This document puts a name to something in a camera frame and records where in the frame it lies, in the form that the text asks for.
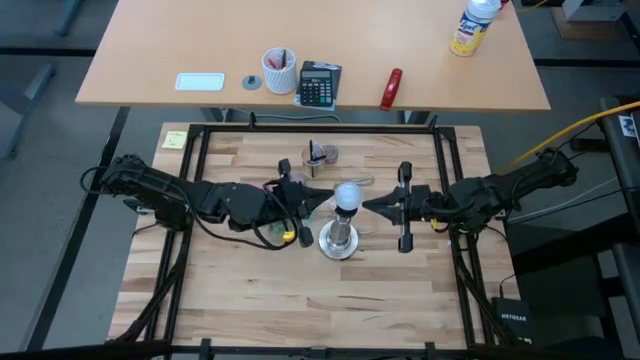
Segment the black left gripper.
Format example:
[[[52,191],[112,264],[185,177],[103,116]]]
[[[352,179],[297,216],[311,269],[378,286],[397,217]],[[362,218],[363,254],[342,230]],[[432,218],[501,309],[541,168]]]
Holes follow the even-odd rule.
[[[266,183],[266,189],[277,200],[278,206],[289,218],[294,227],[296,239],[303,248],[308,248],[314,243],[310,228],[302,223],[298,210],[303,204],[302,184],[291,179],[291,164],[288,159],[278,162],[277,170],[279,178]],[[305,188],[307,200],[305,209],[311,214],[316,208],[328,201],[334,191],[331,189]]]

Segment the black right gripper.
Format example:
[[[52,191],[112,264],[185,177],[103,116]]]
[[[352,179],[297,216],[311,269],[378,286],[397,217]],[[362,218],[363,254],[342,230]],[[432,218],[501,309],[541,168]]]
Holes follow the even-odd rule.
[[[400,253],[409,253],[413,250],[413,234],[411,232],[412,221],[423,221],[427,216],[427,200],[431,197],[428,185],[412,185],[412,164],[403,161],[398,168],[399,192],[394,189],[392,192],[366,200],[363,207],[376,213],[389,221],[399,220],[399,208],[395,206],[399,202],[400,206],[400,238],[398,240],[398,250]]]

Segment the white lightbulb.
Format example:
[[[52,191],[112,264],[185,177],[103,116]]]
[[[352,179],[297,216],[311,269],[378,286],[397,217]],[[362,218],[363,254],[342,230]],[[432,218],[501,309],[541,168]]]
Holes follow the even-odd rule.
[[[363,192],[355,182],[345,182],[334,190],[336,207],[344,211],[357,210],[362,203]]]

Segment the silver metal lamp base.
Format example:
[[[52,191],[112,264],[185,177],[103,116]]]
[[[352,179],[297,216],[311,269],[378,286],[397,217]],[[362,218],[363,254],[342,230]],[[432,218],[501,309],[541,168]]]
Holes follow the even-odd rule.
[[[319,233],[319,247],[329,259],[343,261],[350,258],[359,245],[359,235],[351,223],[358,208],[345,210],[339,206],[335,209],[335,219],[326,223]]]

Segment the black desk calculator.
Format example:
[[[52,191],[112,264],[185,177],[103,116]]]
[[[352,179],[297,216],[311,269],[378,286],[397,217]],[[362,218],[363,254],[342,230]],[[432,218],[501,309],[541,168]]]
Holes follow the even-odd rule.
[[[331,107],[333,78],[330,70],[302,70],[299,83],[299,102],[302,106]]]

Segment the red stapler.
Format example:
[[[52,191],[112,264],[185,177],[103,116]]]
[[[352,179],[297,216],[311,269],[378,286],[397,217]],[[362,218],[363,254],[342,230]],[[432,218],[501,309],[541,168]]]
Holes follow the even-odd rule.
[[[403,71],[401,69],[394,68],[392,70],[382,95],[382,99],[379,105],[380,110],[391,110],[401,84],[402,76]]]

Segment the white textured pen cup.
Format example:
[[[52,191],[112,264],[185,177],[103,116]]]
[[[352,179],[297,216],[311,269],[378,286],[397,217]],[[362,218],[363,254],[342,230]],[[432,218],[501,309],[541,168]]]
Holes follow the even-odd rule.
[[[298,86],[298,70],[297,58],[294,52],[288,48],[287,50],[287,67],[281,69],[282,49],[285,47],[274,47],[268,49],[262,56],[261,64],[264,75],[264,82],[267,89],[277,95],[289,94],[297,89]],[[279,66],[279,70],[274,70],[269,65],[267,59],[273,59]]]

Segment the yellow sticky note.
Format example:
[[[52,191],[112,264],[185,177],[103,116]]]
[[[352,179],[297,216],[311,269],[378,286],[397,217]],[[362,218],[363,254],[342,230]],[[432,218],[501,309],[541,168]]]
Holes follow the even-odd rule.
[[[161,147],[164,149],[183,149],[188,140],[187,131],[168,131],[162,142]]]

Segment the black Netgear box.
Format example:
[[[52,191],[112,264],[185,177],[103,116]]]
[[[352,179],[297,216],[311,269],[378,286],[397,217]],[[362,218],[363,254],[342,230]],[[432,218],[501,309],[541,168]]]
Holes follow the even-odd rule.
[[[508,327],[519,340],[532,345],[533,332],[529,305],[521,300],[503,297],[494,297],[492,304],[501,322]]]

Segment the yellow Lysol wipes canister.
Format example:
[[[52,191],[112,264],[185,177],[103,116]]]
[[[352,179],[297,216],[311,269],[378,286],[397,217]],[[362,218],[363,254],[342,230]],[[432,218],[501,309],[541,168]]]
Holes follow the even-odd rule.
[[[501,0],[468,0],[449,49],[458,56],[473,56],[501,8]]]

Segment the light wood desk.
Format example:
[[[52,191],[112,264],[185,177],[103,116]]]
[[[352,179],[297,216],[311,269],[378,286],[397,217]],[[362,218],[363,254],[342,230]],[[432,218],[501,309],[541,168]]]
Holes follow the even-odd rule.
[[[375,109],[394,68],[394,107],[546,111],[549,102],[512,6],[473,56],[450,39],[466,0],[119,0],[77,94],[81,104],[289,106],[242,80],[263,54],[340,65],[340,108]],[[224,73],[218,92],[176,91],[179,73]]]

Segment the brown cardboard sheet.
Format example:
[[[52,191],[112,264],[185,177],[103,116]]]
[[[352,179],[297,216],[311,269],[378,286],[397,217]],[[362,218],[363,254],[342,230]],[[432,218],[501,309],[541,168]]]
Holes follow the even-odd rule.
[[[622,42],[629,38],[621,20],[569,21],[560,7],[551,14],[556,29],[563,40],[590,42]]]

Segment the grey box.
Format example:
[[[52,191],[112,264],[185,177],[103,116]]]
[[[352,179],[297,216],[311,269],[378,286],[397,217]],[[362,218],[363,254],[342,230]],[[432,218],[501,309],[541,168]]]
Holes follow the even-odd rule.
[[[626,11],[624,0],[564,0],[565,19],[575,22],[616,21]]]

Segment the grey desk leg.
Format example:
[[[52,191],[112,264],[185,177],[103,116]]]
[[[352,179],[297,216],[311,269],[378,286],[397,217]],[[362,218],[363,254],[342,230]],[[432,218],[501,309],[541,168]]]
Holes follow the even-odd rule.
[[[11,110],[18,117],[10,134],[0,135],[0,158],[13,159],[16,157],[31,113],[55,74],[56,69],[53,65],[41,66],[24,90],[16,88],[13,84],[0,82],[0,106]]]
[[[54,30],[57,36],[65,37],[69,34],[84,1],[85,0],[63,0],[62,13]]]

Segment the black aluminium table frame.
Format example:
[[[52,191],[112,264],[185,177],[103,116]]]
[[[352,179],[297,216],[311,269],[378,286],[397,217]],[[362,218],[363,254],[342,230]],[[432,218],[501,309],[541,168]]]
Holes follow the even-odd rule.
[[[154,166],[189,179],[262,184],[288,159],[302,167],[301,153],[313,140],[335,145],[339,157],[309,180],[333,188],[371,173],[366,198],[393,190],[403,161],[413,182],[439,189],[443,183],[489,173],[477,127],[428,132],[422,127],[279,126],[274,131],[238,131],[224,125],[195,139],[192,147],[164,149]],[[360,209],[354,217],[357,251],[334,261],[317,247],[259,250],[251,233],[224,225],[195,228],[175,327],[175,343],[246,349],[357,348],[378,356],[394,349],[462,349],[482,342],[476,301],[460,297],[452,243],[439,228],[417,222],[414,248],[397,249],[399,229],[384,217]]]

